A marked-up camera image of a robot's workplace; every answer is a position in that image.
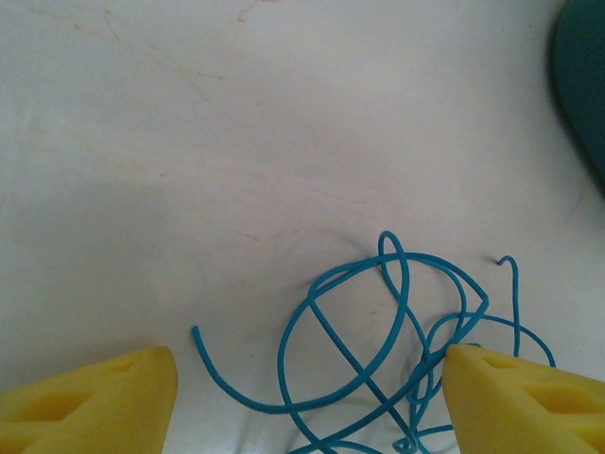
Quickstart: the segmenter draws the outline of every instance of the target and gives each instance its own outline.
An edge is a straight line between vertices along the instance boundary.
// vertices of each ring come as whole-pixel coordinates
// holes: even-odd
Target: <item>teal object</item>
[[[570,0],[553,44],[559,102],[605,181],[605,0]]]

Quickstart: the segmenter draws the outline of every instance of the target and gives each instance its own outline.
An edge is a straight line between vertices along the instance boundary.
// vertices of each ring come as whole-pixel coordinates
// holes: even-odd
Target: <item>blue cable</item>
[[[392,249],[394,249],[393,253],[387,253],[385,251],[388,243],[390,243]],[[410,285],[409,260],[423,263],[429,267],[433,267],[443,272],[456,286],[460,298],[460,311],[447,314],[437,320],[428,330],[427,336],[425,335],[420,322],[416,318],[416,315],[412,309],[409,307],[408,303]],[[399,268],[401,269],[402,279],[401,285],[398,288],[393,283],[393,280],[389,274],[389,270],[387,268],[387,264],[389,262],[397,262],[399,264]],[[423,443],[423,438],[436,433],[443,433],[453,430],[451,425],[419,429],[419,425],[423,420],[424,414],[428,409],[431,400],[441,390],[441,378],[436,380],[434,369],[445,358],[447,347],[453,344],[462,343],[464,338],[478,322],[481,320],[487,320],[512,327],[514,336],[513,354],[516,357],[519,357],[521,350],[521,335],[525,334],[529,336],[544,350],[550,366],[556,367],[555,359],[544,341],[532,331],[521,325],[519,308],[519,268],[515,260],[508,255],[502,257],[502,259],[496,263],[498,265],[503,265],[505,262],[510,263],[512,270],[512,321],[486,314],[489,307],[489,298],[487,293],[471,276],[458,268],[456,265],[443,260],[442,258],[436,257],[435,255],[430,255],[427,253],[407,253],[395,234],[392,232],[383,232],[378,239],[377,256],[358,260],[346,265],[341,265],[322,274],[310,286],[306,298],[299,304],[292,314],[292,317],[285,327],[277,353],[277,376],[279,380],[280,392],[284,400],[284,404],[282,405],[258,402],[237,391],[234,387],[227,383],[227,381],[216,369],[208,351],[206,350],[204,342],[201,338],[201,333],[197,326],[193,326],[191,328],[191,334],[193,336],[194,343],[198,348],[199,356],[208,370],[210,377],[225,393],[227,393],[240,404],[252,410],[269,414],[290,415],[294,421],[294,424],[309,441],[309,444],[294,449],[290,451],[289,454],[308,454],[316,450],[326,454],[337,454],[335,451],[337,448],[345,448],[366,454],[380,454],[379,451],[369,446],[347,441],[345,439],[366,425],[370,424],[386,412],[390,415],[395,424],[397,424],[397,426],[401,429],[404,435],[403,438],[395,441],[392,444],[393,449],[397,453],[413,454],[420,451],[423,454],[430,454]],[[395,313],[389,333],[387,334],[382,346],[378,349],[378,352],[368,363],[368,365],[363,367],[355,358],[351,350],[349,350],[349,348],[346,346],[344,341],[338,336],[332,325],[330,325],[328,320],[325,318],[323,312],[321,312],[317,300],[320,296],[355,277],[360,272],[374,268],[378,268],[380,270],[385,285],[397,302],[397,311]],[[481,300],[479,307],[475,311],[467,310],[468,299],[462,282],[467,284]],[[307,309],[310,309],[313,312],[338,351],[342,354],[342,356],[345,357],[345,359],[347,359],[349,364],[351,364],[357,373],[357,376],[349,381],[349,383],[332,393],[328,393],[315,399],[305,400],[302,402],[293,402],[287,387],[285,373],[285,351],[287,343],[290,339],[290,335],[292,334],[297,321]],[[397,337],[402,330],[406,317],[410,319],[412,326],[416,331],[416,335],[418,336],[422,346],[422,354],[418,364],[414,367],[413,371],[409,375],[407,382],[392,397],[386,397],[378,388],[378,385],[376,385],[376,383],[372,380],[372,375],[389,355],[394,343],[397,340]],[[433,339],[435,339],[439,329],[452,321],[456,321],[456,327],[450,340],[440,348],[433,348]],[[363,418],[347,426],[346,428],[320,439],[301,418],[300,413],[304,411],[317,410],[332,405],[337,401],[344,399],[351,393],[354,393],[362,385],[368,386],[370,391],[378,399],[380,405],[376,409],[370,411]],[[394,407],[403,399],[406,399],[409,403],[407,420],[404,419],[404,417]]]

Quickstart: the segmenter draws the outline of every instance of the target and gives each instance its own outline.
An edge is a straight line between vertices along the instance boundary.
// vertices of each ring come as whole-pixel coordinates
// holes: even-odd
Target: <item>white surface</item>
[[[0,1],[0,388],[167,344],[166,454],[284,452],[293,424],[220,391],[189,326],[237,388],[278,402],[287,317],[383,229],[462,266],[506,316],[510,271],[486,257],[513,254],[524,323],[562,368],[605,379],[604,203],[545,77],[562,2],[250,1]],[[425,322],[455,307],[413,271]],[[371,358],[394,313],[379,279],[325,306]],[[510,350],[507,330],[474,338]],[[352,376],[327,345],[303,319],[295,397]],[[414,358],[398,349],[388,392]],[[362,393],[313,426],[372,405]],[[442,404],[427,417],[446,421]],[[386,452],[397,436],[385,418],[360,435]]]

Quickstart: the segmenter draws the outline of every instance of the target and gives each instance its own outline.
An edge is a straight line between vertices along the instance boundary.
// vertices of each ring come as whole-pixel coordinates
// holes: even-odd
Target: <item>stain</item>
[[[571,211],[569,212],[569,220],[571,220],[571,217],[574,216],[574,214],[578,211],[578,209],[581,207],[581,205],[584,202],[584,198],[586,197],[586,186],[584,186],[582,188],[582,190],[579,192],[579,196],[578,199],[576,200],[576,203],[574,203],[574,206],[572,207]]]
[[[243,23],[248,20],[251,12],[260,4],[260,3],[277,3],[281,0],[253,0],[247,7],[239,11],[237,14],[237,22]]]
[[[224,76],[214,76],[212,74],[206,74],[206,73],[202,73],[200,71],[196,71],[196,74],[198,76],[200,76],[201,78],[205,78],[205,79],[212,79],[212,80],[227,80],[227,78],[225,78]]]
[[[103,11],[103,17],[105,18],[105,24],[107,24],[107,28],[110,30],[110,32],[112,33],[115,40],[118,41],[119,43],[122,43],[122,40],[120,40],[120,37],[115,32],[115,30],[112,27],[112,23],[110,22],[110,17],[115,17],[113,15],[113,13],[111,11],[109,11],[108,9],[105,9],[105,11]]]

